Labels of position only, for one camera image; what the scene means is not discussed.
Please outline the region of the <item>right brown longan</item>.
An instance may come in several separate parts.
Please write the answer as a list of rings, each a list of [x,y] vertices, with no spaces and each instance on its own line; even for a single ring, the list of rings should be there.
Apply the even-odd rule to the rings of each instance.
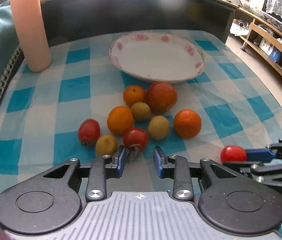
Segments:
[[[170,122],[166,117],[156,115],[149,122],[147,131],[153,140],[164,139],[170,131]]]

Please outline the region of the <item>upper brown longan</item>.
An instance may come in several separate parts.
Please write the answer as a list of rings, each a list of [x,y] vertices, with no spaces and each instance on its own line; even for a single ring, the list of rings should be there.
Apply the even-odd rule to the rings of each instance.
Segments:
[[[151,116],[151,109],[148,104],[144,102],[136,102],[133,104],[131,112],[136,121],[146,121]]]

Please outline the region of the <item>wooden shelf unit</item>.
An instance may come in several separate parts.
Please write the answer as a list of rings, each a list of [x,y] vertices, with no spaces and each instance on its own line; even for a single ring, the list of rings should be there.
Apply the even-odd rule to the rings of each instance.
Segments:
[[[235,11],[234,24],[245,30],[239,37],[242,51],[247,48],[258,53],[282,76],[282,22],[264,11]]]

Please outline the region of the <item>yellow longan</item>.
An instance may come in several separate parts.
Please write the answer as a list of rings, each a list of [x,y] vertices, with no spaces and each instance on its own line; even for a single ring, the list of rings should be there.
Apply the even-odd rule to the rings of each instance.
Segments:
[[[116,138],[112,135],[105,134],[97,140],[95,144],[95,154],[96,156],[114,155],[117,147]]]

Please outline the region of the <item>blue white checkered cloth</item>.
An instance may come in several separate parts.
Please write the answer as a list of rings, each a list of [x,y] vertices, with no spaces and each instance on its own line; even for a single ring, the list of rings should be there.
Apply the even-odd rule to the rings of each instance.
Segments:
[[[145,106],[133,124],[145,132],[167,130],[150,140],[132,167],[110,190],[169,190],[159,179],[153,149],[179,154],[197,162],[219,160],[223,147],[261,148],[282,137],[282,107],[257,75],[223,42],[200,31],[168,31],[185,38],[205,54],[205,70],[198,77],[174,85],[178,100],[159,120]],[[118,34],[85,38],[52,51],[52,64],[34,73],[23,62],[7,87],[0,105],[0,193],[70,158],[83,163],[95,156],[93,146],[78,139],[79,127],[96,120],[102,135],[112,135],[111,112],[130,119],[124,97],[149,83],[112,64],[108,50]]]

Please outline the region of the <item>dark coffee table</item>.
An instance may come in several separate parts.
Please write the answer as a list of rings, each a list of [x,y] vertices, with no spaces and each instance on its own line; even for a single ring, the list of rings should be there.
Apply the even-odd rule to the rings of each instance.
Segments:
[[[226,42],[236,7],[221,0],[41,0],[48,44],[141,30],[202,30]]]

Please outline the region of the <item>white floral plate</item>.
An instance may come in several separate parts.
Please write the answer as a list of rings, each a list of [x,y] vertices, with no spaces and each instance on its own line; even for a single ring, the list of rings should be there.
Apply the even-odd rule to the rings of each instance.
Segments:
[[[129,33],[112,42],[108,57],[122,72],[148,82],[180,83],[205,70],[203,51],[185,38],[157,31]]]

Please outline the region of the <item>pink ribbed cylinder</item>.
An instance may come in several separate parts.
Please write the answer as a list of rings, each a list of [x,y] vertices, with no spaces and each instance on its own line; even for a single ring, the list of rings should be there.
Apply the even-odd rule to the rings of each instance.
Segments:
[[[49,67],[52,57],[40,0],[10,0],[12,18],[25,60],[32,72]]]

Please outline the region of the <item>red tomato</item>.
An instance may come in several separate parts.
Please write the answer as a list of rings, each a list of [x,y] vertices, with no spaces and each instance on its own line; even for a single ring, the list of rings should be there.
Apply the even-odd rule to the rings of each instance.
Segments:
[[[220,159],[222,163],[230,161],[246,161],[247,153],[240,146],[225,146],[225,148],[221,151]]]
[[[78,129],[78,139],[82,145],[95,145],[100,137],[100,125],[97,120],[87,119]]]
[[[131,128],[125,134],[123,143],[128,150],[128,160],[135,161],[147,148],[149,142],[148,134],[141,128]]]

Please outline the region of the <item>large red orange fruit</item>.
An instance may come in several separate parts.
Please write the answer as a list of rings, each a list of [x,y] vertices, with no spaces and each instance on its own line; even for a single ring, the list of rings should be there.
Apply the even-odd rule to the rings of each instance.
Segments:
[[[167,112],[177,103],[177,100],[177,91],[166,82],[155,82],[146,92],[146,102],[154,114]]]

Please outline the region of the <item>small orange back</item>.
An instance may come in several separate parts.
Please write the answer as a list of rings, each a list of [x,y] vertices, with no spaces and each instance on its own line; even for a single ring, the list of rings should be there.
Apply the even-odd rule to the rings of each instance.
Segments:
[[[145,98],[145,90],[138,85],[129,86],[123,92],[123,100],[128,107],[132,107],[137,102],[144,102]]]

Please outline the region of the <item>brown longan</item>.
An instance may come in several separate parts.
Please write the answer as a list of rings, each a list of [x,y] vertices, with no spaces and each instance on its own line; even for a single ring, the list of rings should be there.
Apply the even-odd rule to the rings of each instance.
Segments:
[[[170,131],[170,122],[166,117],[156,115],[149,122],[147,131],[153,140],[164,139]]]
[[[144,102],[136,102],[133,104],[131,112],[136,121],[146,121],[151,116],[151,109],[148,104]]]

